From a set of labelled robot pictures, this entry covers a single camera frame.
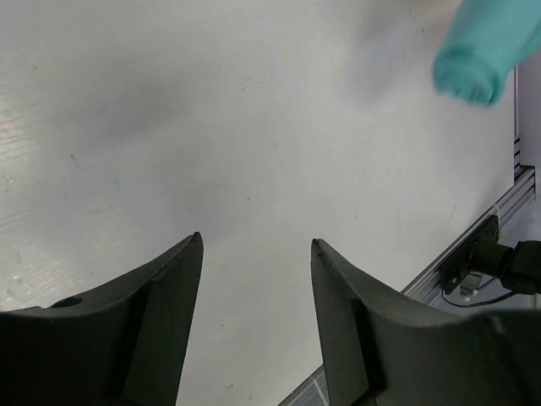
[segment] metal extrusion bar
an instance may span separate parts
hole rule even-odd
[[[520,177],[516,179],[514,186],[422,271],[418,277],[407,285],[402,290],[402,293],[418,302],[430,303],[440,292],[440,276],[437,269],[441,262],[487,218],[494,214],[497,215],[500,219],[500,228],[503,228],[534,196],[535,168],[526,167],[522,170]],[[329,406],[329,395],[326,391],[323,365],[279,406]]]

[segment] wire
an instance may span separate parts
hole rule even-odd
[[[445,294],[443,293],[443,290],[441,291],[441,298],[448,303],[451,306],[460,307],[461,309],[469,309],[471,307],[480,307],[480,306],[486,306],[486,305],[493,305],[494,303],[503,302],[506,299],[509,299],[516,295],[516,292],[508,292],[507,294],[502,294],[501,296],[498,296],[497,298],[487,300],[486,302],[479,302],[479,303],[473,303],[473,304],[458,304],[453,303],[445,298]]]

